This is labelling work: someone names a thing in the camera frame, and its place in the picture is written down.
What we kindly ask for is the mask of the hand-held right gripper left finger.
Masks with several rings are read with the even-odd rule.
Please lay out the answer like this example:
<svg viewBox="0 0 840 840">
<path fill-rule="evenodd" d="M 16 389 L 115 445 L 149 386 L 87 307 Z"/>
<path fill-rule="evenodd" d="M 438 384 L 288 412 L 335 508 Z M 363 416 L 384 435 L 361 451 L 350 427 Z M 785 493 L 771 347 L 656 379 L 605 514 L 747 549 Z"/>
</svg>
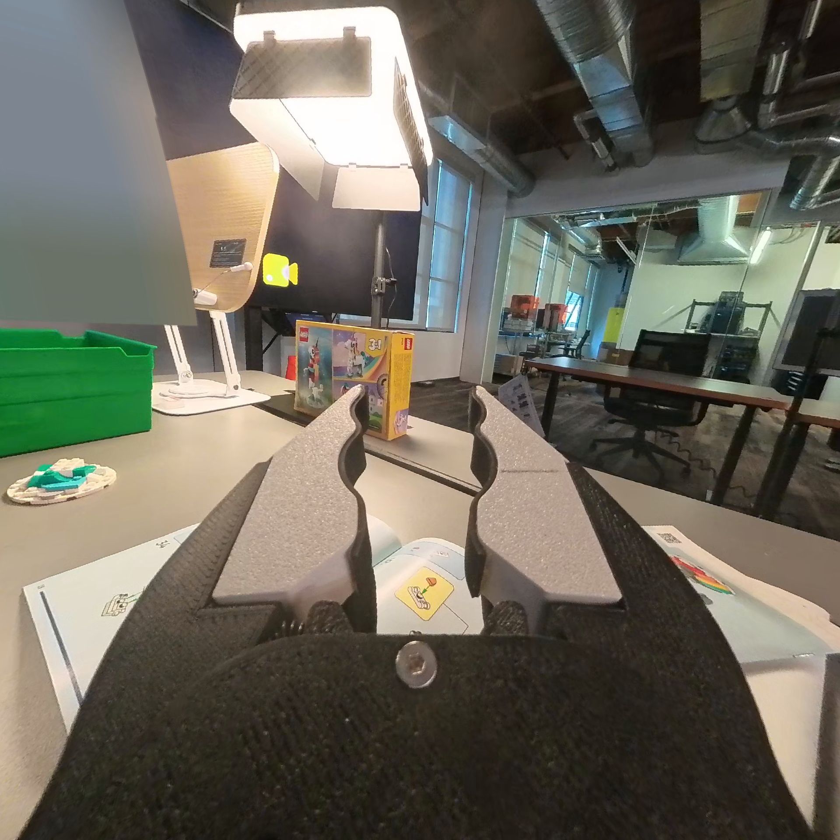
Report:
<svg viewBox="0 0 840 840">
<path fill-rule="evenodd" d="M 357 631 L 376 629 L 364 500 L 369 398 L 346 392 L 269 463 L 216 583 L 221 605 L 279 603 L 304 621 L 320 601 L 347 606 Z"/>
</svg>

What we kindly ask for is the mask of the round white teal lego build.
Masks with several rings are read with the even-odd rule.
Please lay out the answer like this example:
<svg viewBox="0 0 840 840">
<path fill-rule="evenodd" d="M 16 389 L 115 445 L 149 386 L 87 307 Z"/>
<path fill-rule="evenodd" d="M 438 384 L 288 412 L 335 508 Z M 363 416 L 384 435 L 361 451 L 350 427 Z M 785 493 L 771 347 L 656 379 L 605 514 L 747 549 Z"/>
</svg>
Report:
<svg viewBox="0 0 840 840">
<path fill-rule="evenodd" d="M 6 494 L 19 504 L 45 506 L 88 497 L 110 487 L 116 479 L 117 472 L 110 467 L 83 458 L 60 458 L 15 481 Z"/>
</svg>

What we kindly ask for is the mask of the lego instruction booklet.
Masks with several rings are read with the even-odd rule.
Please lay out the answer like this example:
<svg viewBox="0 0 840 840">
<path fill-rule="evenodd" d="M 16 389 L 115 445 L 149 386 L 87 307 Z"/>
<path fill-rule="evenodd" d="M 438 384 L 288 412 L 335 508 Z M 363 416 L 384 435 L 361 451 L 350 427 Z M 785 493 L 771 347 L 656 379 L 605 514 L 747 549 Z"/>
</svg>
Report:
<svg viewBox="0 0 840 840">
<path fill-rule="evenodd" d="M 443 539 L 401 544 L 368 516 L 380 634 L 477 634 L 480 599 L 470 596 L 463 548 Z M 23 589 L 68 731 L 123 621 L 193 524 Z"/>
</svg>

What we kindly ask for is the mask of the green plastic bin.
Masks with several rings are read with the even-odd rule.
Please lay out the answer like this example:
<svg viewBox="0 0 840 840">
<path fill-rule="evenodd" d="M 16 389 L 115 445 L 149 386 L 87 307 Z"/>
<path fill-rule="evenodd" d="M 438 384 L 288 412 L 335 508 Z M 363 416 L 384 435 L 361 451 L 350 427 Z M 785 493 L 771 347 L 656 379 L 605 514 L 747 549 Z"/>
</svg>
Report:
<svg viewBox="0 0 840 840">
<path fill-rule="evenodd" d="M 1 330 L 1 456 L 145 433 L 155 347 L 108 333 Z"/>
</svg>

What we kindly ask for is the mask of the yellow lego set box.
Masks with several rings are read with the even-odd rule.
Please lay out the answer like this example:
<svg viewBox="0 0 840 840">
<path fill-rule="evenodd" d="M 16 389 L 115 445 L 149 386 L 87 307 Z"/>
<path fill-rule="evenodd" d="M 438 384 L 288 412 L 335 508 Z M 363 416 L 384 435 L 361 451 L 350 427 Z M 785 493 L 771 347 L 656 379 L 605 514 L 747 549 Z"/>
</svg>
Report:
<svg viewBox="0 0 840 840">
<path fill-rule="evenodd" d="M 410 332 L 299 321 L 296 410 L 316 416 L 362 385 L 369 433 L 385 440 L 405 435 L 414 340 Z"/>
</svg>

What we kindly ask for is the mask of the white printed paper sheet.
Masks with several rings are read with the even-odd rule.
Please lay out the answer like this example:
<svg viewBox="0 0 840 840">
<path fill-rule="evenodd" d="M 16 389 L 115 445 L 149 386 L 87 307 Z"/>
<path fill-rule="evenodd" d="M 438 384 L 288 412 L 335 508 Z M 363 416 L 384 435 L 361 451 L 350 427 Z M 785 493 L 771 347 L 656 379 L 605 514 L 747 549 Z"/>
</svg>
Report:
<svg viewBox="0 0 840 840">
<path fill-rule="evenodd" d="M 540 412 L 535 406 L 528 378 L 524 374 L 513 376 L 500 385 L 497 399 L 532 431 L 545 438 Z"/>
</svg>

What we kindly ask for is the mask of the white tablet stand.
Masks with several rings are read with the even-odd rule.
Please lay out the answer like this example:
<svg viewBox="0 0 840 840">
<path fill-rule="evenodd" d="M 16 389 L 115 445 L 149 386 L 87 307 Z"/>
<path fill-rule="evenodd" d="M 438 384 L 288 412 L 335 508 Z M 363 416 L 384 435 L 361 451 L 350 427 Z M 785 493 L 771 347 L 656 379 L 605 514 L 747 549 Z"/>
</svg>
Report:
<svg viewBox="0 0 840 840">
<path fill-rule="evenodd" d="M 193 416 L 268 401 L 268 395 L 250 391 L 242 386 L 228 322 L 217 303 L 217 294 L 205 288 L 193 289 L 193 298 L 197 308 L 209 307 L 223 362 L 225 383 L 195 379 L 186 358 L 179 327 L 165 325 L 164 331 L 175 363 L 177 379 L 154 385 L 153 409 L 166 415 Z"/>
</svg>

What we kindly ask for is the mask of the black office chair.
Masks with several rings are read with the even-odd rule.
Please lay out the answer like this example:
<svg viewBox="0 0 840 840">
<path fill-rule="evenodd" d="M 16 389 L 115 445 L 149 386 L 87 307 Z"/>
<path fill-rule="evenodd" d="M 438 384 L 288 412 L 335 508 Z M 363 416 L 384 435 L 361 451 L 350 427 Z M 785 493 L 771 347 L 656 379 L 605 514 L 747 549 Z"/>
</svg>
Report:
<svg viewBox="0 0 840 840">
<path fill-rule="evenodd" d="M 679 375 L 702 376 L 711 336 L 705 333 L 670 333 L 641 330 L 629 362 L 632 368 Z M 614 415 L 613 423 L 634 427 L 632 436 L 594 438 L 589 450 L 598 445 L 612 445 L 602 457 L 629 450 L 634 458 L 643 455 L 658 473 L 658 482 L 665 481 L 665 472 L 656 456 L 664 456 L 683 466 L 690 473 L 690 462 L 649 442 L 646 433 L 665 427 L 693 427 L 704 419 L 708 404 L 672 392 L 656 392 L 651 388 L 624 386 L 617 397 L 604 396 L 604 408 Z"/>
</svg>

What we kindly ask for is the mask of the black backdrop panel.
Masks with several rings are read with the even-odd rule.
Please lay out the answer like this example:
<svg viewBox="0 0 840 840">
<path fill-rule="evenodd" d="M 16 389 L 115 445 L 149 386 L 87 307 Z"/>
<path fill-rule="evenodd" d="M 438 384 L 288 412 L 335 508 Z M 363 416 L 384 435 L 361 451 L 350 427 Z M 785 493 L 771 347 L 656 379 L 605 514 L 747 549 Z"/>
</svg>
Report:
<svg viewBox="0 0 840 840">
<path fill-rule="evenodd" d="M 295 287 L 263 282 L 262 263 L 249 306 L 288 312 L 371 314 L 377 212 L 333 208 L 329 198 L 314 200 L 287 173 L 282 173 L 270 213 L 264 254 L 286 256 L 299 266 Z M 385 314 L 413 320 L 420 212 L 386 212 L 387 276 L 397 279 L 385 299 Z"/>
</svg>

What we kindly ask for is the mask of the metal shelving rack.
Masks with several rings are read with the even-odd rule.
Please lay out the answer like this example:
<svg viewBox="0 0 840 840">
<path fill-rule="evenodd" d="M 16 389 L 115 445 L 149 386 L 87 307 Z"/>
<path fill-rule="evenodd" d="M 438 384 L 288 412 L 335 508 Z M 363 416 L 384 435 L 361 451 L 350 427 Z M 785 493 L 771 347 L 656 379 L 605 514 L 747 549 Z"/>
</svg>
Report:
<svg viewBox="0 0 840 840">
<path fill-rule="evenodd" d="M 717 300 L 693 300 L 685 333 L 710 336 L 703 375 L 750 384 L 772 302 L 749 303 L 742 291 L 723 291 Z"/>
</svg>

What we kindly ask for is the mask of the wood-backed tablet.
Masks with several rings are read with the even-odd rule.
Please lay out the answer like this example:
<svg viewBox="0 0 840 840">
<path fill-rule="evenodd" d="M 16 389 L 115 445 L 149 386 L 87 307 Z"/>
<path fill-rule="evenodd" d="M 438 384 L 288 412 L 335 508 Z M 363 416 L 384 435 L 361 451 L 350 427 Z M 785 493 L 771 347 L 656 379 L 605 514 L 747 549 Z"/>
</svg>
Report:
<svg viewBox="0 0 840 840">
<path fill-rule="evenodd" d="M 217 294 L 222 312 L 253 292 L 279 180 L 274 152 L 262 143 L 166 163 L 192 289 Z"/>
</svg>

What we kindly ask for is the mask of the metal exhaust hood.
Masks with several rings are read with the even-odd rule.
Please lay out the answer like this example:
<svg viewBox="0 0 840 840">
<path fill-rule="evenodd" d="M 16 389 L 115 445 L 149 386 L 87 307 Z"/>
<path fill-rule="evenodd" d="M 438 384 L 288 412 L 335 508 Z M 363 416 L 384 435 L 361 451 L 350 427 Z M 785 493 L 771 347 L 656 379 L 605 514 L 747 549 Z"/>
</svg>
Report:
<svg viewBox="0 0 840 840">
<path fill-rule="evenodd" d="M 676 263 L 681 266 L 746 265 L 751 256 L 750 227 L 736 225 L 741 196 L 703 197 L 697 206 L 697 233 L 682 239 Z"/>
</svg>

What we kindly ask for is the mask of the black monitor on stand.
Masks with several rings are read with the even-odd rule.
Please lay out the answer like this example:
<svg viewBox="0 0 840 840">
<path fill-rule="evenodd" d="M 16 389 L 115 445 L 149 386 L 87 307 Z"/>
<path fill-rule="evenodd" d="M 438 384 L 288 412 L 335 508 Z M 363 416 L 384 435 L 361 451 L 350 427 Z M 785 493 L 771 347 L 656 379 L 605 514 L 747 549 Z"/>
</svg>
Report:
<svg viewBox="0 0 840 840">
<path fill-rule="evenodd" d="M 772 367 L 802 373 L 818 335 L 839 326 L 839 289 L 800 290 L 780 336 Z"/>
</svg>

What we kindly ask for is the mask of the studio light panel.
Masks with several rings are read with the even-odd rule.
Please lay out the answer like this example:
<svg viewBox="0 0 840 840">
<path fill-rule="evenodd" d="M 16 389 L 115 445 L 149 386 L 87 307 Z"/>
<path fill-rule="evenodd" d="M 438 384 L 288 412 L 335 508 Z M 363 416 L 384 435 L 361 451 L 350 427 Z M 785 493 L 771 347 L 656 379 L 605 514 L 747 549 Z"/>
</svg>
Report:
<svg viewBox="0 0 840 840">
<path fill-rule="evenodd" d="M 316 200 L 417 212 L 433 162 L 398 16 L 374 2 L 239 2 L 229 109 Z"/>
</svg>

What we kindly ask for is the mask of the ribbed silver ventilation duct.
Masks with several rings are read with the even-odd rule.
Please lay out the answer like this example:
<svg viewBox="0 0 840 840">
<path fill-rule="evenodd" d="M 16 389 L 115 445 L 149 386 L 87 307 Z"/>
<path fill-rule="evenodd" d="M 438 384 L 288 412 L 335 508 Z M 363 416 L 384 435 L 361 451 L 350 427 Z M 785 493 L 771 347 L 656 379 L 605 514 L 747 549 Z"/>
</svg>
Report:
<svg viewBox="0 0 840 840">
<path fill-rule="evenodd" d="M 581 137 L 609 172 L 654 156 L 646 96 L 637 78 L 635 2 L 537 1 L 591 107 L 574 115 Z"/>
</svg>

